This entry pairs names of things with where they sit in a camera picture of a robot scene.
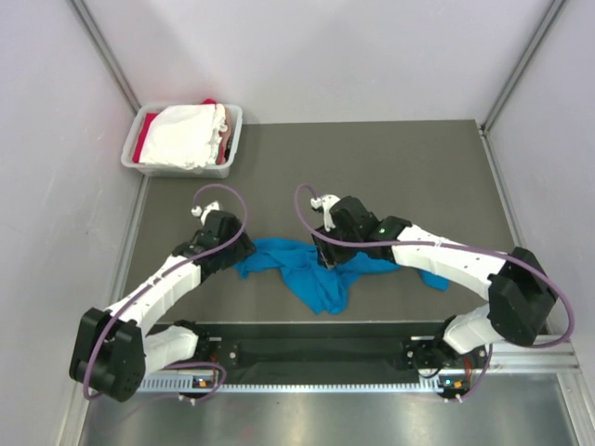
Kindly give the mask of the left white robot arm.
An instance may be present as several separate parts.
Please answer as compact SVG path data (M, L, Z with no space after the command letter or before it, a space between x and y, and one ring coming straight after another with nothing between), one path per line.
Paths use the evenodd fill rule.
M201 223L130 295L83 314L69 366L73 381L126 401L149 374L179 361L194 369L208 363L211 347L194 323L179 321L152 331L183 296L256 251L241 220L215 204L203 212Z

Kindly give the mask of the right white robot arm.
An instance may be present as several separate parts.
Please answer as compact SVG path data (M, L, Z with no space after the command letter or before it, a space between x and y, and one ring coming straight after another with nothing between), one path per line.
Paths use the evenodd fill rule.
M311 207L323 216L312 236L323 266L333 269L364 254L454 282L484 300L483 306L448 318L422 345L421 356L430 365L456 367L475 348L497 341L531 347L557 301L535 255L524 248L510 254L472 252L406 219L378 219L352 196L326 194L311 199Z

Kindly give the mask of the blue t shirt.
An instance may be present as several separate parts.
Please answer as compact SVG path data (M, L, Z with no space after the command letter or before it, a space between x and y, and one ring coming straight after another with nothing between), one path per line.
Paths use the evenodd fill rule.
M286 287L313 313L338 314L349 303L350 288L364 275L396 272L402 267L363 253L334 269L318 263L314 245L283 238L254 241L256 252L235 265L241 278L276 269Z

